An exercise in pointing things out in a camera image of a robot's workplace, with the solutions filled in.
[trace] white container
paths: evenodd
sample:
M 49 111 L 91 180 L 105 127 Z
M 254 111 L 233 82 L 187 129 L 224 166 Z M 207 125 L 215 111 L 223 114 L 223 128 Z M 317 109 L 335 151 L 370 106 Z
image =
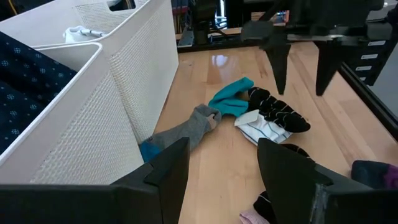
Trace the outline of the white container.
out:
M 111 30 L 90 42 L 103 45 L 141 142 L 155 129 L 178 67 L 172 7 L 170 0 L 148 0 L 122 23 L 118 13 L 111 12 L 104 0 L 56 0 L 0 22 L 0 31 L 37 48 L 65 45 L 62 34 L 67 27 Z
M 142 165 L 101 44 L 39 51 L 79 72 L 0 155 L 0 184 L 110 184 Z

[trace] wooden table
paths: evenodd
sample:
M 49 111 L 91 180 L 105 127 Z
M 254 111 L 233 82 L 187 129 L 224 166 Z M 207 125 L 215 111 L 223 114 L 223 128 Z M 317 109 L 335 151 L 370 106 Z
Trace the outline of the wooden table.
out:
M 180 54 L 156 132 L 184 122 L 194 107 L 248 77 L 309 120 L 311 130 L 287 142 L 304 148 L 317 163 L 347 176 L 357 159 L 398 165 L 397 143 L 340 74 L 322 97 L 316 96 L 317 58 L 313 43 L 292 46 L 285 95 L 280 96 L 267 56 L 258 47 Z M 256 147 L 233 122 L 232 117 L 223 118 L 192 152 L 181 224 L 238 224 L 240 211 L 252 208 L 265 189 Z

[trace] white sock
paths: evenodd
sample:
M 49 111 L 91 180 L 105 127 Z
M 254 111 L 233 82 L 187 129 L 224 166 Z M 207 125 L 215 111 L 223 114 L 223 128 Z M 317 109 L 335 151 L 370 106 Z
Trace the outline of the white sock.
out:
M 237 126 L 243 136 L 257 146 L 260 138 L 267 138 L 276 143 L 281 143 L 289 138 L 292 133 L 281 128 L 272 121 L 266 121 L 260 114 L 257 120 Z
M 63 38 L 65 38 L 67 44 L 93 40 L 102 36 L 105 36 L 104 32 L 86 29 L 83 26 L 67 28 L 63 33 Z

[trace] polka dot fabric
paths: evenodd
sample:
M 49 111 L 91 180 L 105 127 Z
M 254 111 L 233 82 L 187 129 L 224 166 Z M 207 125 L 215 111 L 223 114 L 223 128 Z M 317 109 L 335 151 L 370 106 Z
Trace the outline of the polka dot fabric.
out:
M 0 32 L 0 154 L 75 75 Z

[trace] white storage bin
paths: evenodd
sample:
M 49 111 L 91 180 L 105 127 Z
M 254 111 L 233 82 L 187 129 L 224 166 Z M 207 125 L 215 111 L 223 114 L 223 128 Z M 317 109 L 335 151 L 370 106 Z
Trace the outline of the white storage bin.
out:
M 0 31 L 37 48 L 65 45 L 67 27 L 109 31 L 120 21 L 104 0 L 56 0 L 0 22 Z M 107 36 L 91 42 L 103 44 L 136 138 L 145 140 L 155 129 L 178 67 L 170 0 L 146 1 Z
M 142 165 L 101 44 L 39 51 L 79 72 L 0 155 L 0 183 L 110 184 Z

